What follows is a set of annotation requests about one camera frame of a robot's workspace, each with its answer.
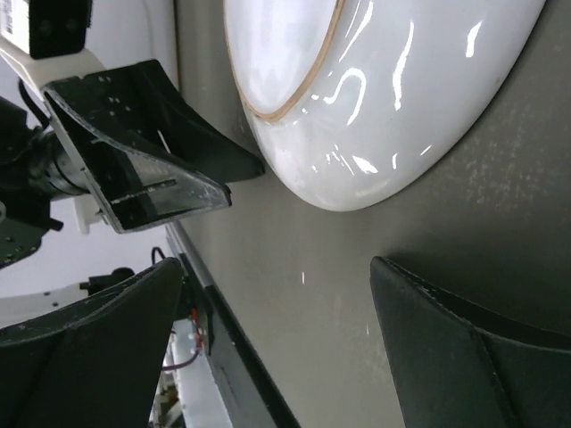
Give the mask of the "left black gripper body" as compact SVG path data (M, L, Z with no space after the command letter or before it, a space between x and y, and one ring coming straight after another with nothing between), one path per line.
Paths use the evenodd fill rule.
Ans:
M88 193L50 118L32 100L25 84L18 91L26 107L1 99L1 266L37 252L43 237L60 232L51 203Z

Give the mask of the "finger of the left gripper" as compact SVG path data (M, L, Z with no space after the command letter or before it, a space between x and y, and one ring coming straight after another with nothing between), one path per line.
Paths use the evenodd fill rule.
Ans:
M54 129L112 227L130 233L230 206L226 185L169 153L144 99L123 78L44 86Z
M108 69L113 79L134 92L144 116L165 136L170 153L221 184L265 173L262 160L221 134L188 105L156 60Z

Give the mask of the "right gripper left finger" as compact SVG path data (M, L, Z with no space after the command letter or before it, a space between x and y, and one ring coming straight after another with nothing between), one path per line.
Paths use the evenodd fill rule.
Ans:
M128 280L1 331L3 427L145 427L183 270Z

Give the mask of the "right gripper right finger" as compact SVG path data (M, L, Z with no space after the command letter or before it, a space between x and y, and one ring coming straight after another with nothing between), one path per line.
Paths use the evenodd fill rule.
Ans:
M408 427L568 427L570 338L374 257L370 285Z

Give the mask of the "white round rimmed plate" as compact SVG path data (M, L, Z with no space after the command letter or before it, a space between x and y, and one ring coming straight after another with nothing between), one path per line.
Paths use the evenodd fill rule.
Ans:
M541 1L226 1L245 116L277 178L330 211L428 171L514 67Z

